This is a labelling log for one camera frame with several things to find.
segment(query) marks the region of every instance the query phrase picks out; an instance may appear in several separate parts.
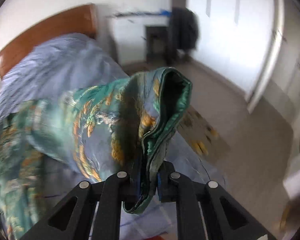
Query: floor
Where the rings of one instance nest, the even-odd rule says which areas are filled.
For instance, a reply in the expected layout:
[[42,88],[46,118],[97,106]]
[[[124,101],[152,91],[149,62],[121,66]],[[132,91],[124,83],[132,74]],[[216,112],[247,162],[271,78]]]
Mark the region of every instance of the floor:
[[277,238],[288,196],[282,186],[292,129],[265,100],[249,114],[244,98],[193,63],[176,66],[193,82],[191,105],[230,146],[213,164],[229,192]]

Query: teal satin fabric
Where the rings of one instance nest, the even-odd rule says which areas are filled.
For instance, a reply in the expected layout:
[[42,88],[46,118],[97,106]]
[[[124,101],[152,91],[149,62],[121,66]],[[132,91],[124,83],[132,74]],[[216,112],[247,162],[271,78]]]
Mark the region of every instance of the teal satin fabric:
[[141,158],[140,213],[155,194],[166,146],[189,106],[192,84],[174,68],[67,92],[58,104],[25,102],[0,124],[0,224],[19,239],[45,213],[43,155],[99,182]]

